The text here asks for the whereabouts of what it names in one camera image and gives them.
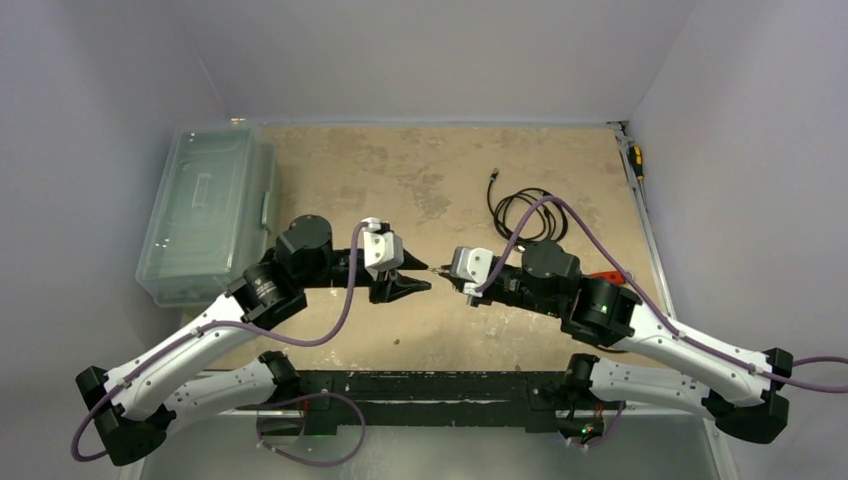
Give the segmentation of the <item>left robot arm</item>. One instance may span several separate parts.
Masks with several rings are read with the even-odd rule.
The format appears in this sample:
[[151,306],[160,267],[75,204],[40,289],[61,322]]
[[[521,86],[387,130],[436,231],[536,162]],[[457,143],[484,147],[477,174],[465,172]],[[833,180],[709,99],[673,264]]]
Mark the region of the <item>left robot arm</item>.
[[76,378],[102,454],[116,466],[143,459],[182,427],[241,406],[292,405],[299,376],[282,353],[266,353],[232,372],[204,377],[218,358],[256,338],[276,339],[277,327],[307,306],[308,290],[344,287],[339,318],[347,321],[354,291],[374,304],[427,291],[413,278],[426,264],[409,253],[384,220],[357,223],[346,249],[335,249],[330,223],[318,215],[291,222],[263,257],[232,281],[195,319],[146,353],[120,366],[89,367]]

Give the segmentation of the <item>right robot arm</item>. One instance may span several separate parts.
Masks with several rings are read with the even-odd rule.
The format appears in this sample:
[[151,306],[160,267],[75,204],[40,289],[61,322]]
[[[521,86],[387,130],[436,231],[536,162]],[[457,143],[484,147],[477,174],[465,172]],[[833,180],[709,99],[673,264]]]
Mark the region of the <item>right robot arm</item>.
[[519,266],[498,269],[498,260],[481,247],[458,247],[438,273],[471,306],[498,303],[545,314],[578,342],[659,364],[640,367],[575,354],[555,391],[569,408],[653,404],[701,416],[721,432],[755,444],[773,442],[787,426],[789,402],[779,393],[779,379],[792,371],[788,352],[747,350],[675,320],[661,321],[634,291],[583,274],[579,258],[555,242],[529,246]]

